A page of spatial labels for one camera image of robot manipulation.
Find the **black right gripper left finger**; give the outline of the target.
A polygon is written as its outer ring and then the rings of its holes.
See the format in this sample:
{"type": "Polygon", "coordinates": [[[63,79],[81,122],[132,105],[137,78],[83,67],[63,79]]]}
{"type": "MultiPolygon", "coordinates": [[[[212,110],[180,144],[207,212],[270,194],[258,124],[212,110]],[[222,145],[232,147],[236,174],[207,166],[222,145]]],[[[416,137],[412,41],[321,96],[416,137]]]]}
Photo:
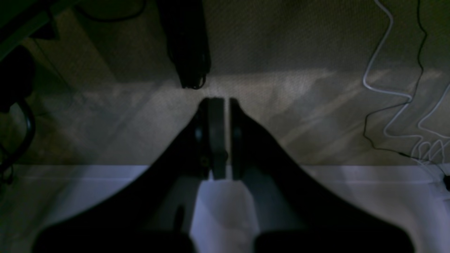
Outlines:
{"type": "Polygon", "coordinates": [[[225,179],[225,102],[203,99],[163,154],[124,189],[51,225],[35,253],[194,253],[190,218],[201,182],[225,179]]]}

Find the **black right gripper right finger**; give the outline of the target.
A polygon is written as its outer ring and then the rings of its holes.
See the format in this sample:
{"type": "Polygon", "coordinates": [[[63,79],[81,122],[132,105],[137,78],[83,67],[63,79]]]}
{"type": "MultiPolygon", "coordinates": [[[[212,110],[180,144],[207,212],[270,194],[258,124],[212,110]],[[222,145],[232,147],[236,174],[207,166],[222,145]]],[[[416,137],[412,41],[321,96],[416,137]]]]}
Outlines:
{"type": "Polygon", "coordinates": [[[404,229],[339,197],[306,173],[238,100],[230,99],[233,179],[254,200],[255,253],[413,253],[404,229]]]}

